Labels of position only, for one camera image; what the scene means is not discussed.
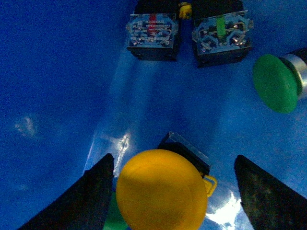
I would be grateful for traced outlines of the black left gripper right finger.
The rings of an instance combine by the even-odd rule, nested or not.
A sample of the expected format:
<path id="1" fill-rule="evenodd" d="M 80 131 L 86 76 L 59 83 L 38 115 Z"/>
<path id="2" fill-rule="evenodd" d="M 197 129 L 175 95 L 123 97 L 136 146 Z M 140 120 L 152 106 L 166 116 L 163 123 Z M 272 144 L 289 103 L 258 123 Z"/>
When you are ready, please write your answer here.
<path id="1" fill-rule="evenodd" d="M 241 206 L 255 230 L 305 230 L 307 199 L 238 155 L 234 170 Z"/>

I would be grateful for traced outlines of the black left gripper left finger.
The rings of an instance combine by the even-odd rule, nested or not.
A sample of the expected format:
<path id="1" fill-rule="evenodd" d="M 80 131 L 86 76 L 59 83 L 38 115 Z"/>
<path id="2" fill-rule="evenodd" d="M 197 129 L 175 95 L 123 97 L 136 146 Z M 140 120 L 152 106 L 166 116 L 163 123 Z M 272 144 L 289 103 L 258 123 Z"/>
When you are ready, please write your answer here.
<path id="1" fill-rule="evenodd" d="M 101 230 L 111 201 L 114 158 L 108 153 L 20 230 Z"/>

